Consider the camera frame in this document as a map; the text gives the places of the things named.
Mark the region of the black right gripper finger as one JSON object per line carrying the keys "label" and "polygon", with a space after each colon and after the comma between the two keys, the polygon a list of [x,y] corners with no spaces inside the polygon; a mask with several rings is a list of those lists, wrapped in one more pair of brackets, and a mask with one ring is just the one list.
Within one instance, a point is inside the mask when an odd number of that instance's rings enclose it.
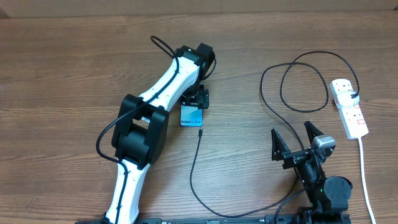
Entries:
{"label": "black right gripper finger", "polygon": [[280,134],[275,128],[271,130],[272,137],[272,160],[281,161],[285,159],[285,156],[290,154],[291,151],[286,145],[284,140],[281,138]]}
{"label": "black right gripper finger", "polygon": [[319,145],[319,136],[324,135],[318,128],[316,128],[310,121],[304,122],[308,139],[311,145]]}

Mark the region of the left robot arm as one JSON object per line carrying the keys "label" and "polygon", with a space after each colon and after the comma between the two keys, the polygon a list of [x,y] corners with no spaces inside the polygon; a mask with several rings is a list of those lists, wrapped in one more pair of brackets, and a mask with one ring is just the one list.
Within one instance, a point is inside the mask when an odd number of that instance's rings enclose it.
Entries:
{"label": "left robot arm", "polygon": [[213,48],[206,44],[196,49],[184,45],[171,57],[169,69],[149,90],[124,97],[116,121],[110,124],[118,174],[111,206],[100,223],[137,220],[144,179],[165,146],[173,106],[180,103],[182,115],[194,126],[202,123],[203,110],[209,107],[209,91],[202,81],[215,68]]}

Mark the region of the Samsung Galaxy smartphone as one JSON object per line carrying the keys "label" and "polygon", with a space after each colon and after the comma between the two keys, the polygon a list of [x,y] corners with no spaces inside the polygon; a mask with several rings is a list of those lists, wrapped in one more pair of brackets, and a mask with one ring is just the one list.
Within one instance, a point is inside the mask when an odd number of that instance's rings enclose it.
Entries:
{"label": "Samsung Galaxy smartphone", "polygon": [[180,125],[183,127],[201,127],[203,125],[203,110],[197,107],[181,105]]}

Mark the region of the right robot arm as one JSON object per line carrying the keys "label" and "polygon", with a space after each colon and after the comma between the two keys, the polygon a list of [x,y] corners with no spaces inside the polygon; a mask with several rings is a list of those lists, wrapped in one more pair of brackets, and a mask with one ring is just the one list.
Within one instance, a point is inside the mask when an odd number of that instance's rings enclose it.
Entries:
{"label": "right robot arm", "polygon": [[327,177],[322,168],[322,164],[336,147],[335,140],[310,121],[306,121],[304,126],[310,146],[295,152],[289,149],[276,129],[271,130],[272,160],[282,161],[284,169],[295,169],[303,185],[303,189],[287,197],[279,205],[272,221],[277,223],[284,205],[305,192],[310,206],[298,208],[296,214],[290,216],[291,223],[350,223],[349,215],[343,212],[349,207],[352,183],[342,176]]}

